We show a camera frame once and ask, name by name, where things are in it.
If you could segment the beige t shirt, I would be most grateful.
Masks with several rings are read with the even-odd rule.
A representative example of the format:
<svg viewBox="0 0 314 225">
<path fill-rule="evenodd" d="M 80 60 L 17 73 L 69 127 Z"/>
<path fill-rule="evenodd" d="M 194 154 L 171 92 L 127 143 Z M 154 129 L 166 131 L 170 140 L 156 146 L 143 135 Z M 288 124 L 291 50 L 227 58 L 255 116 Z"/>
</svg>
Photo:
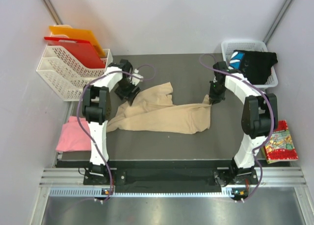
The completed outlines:
<svg viewBox="0 0 314 225">
<path fill-rule="evenodd" d="M 195 134 L 210 128 L 211 104 L 205 95 L 201 103 L 174 105 L 170 82 L 140 92 L 130 105 L 118 107 L 106 131 L 152 131 Z"/>
</svg>

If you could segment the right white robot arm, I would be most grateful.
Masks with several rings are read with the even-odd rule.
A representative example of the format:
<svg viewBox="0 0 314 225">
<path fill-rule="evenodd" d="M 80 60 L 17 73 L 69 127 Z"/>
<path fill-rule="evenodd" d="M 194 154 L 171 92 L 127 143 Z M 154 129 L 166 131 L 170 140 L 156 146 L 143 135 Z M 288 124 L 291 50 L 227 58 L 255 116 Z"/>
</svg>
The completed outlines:
<svg viewBox="0 0 314 225">
<path fill-rule="evenodd" d="M 226 90 L 231 91 L 243 104 L 241 127 L 244 132 L 228 171 L 218 173 L 216 180 L 224 186 L 231 182 L 239 184 L 253 175 L 257 153 L 278 126 L 277 97 L 250 84 L 239 70 L 229 68 L 224 61 L 217 62 L 213 69 L 215 78 L 210 82 L 209 103 L 220 103 L 225 99 Z"/>
</svg>

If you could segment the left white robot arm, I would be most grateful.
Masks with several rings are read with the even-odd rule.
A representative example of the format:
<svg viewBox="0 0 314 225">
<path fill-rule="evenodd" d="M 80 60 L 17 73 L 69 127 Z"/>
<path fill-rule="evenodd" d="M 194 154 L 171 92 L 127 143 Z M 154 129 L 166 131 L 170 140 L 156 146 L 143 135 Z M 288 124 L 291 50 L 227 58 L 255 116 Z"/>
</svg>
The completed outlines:
<svg viewBox="0 0 314 225">
<path fill-rule="evenodd" d="M 133 104 L 140 92 L 139 82 L 143 79 L 138 71 L 133 71 L 127 59 L 110 63 L 102 76 L 83 88 L 80 98 L 82 115 L 88 123 L 83 129 L 91 140 L 91 157 L 85 173 L 85 185 L 113 185 L 112 173 L 108 165 L 106 128 L 111 115 L 110 92 L 114 90 L 120 100 Z"/>
</svg>

